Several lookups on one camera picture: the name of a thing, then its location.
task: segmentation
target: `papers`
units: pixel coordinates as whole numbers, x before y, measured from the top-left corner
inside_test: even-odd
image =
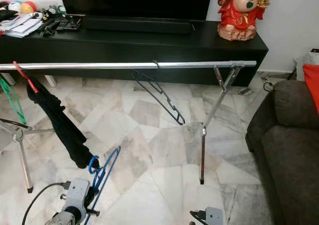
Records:
[[[41,25],[41,19],[32,19],[33,13],[20,14],[15,19],[0,22],[0,30],[4,35],[11,37],[25,37],[37,30]]]

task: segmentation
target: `red pillow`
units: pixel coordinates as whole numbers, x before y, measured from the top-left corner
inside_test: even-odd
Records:
[[[305,81],[319,114],[319,65],[304,64]]]

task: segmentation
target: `white wall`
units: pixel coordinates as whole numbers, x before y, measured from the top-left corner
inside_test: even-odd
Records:
[[[62,0],[33,1],[39,7],[62,3]],[[217,0],[211,0],[207,20],[220,20],[218,10]],[[264,20],[257,27],[269,47],[260,70],[290,72],[294,57],[319,48],[319,0],[271,0]]]

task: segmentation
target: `red statue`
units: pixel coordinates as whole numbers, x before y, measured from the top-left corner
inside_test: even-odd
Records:
[[[256,35],[256,18],[262,20],[269,0],[218,0],[221,23],[218,33],[229,41],[248,40]]]

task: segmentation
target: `red hanger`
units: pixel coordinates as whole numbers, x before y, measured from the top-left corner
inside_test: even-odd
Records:
[[[37,87],[35,87],[35,85],[33,84],[33,82],[31,81],[31,79],[23,72],[23,70],[20,68],[20,66],[17,64],[16,61],[13,61],[13,64],[15,65],[17,71],[20,73],[20,75],[22,75],[24,78],[26,78],[26,80],[28,81],[29,85],[31,86],[32,90],[35,93],[38,93],[39,90],[37,89]]]

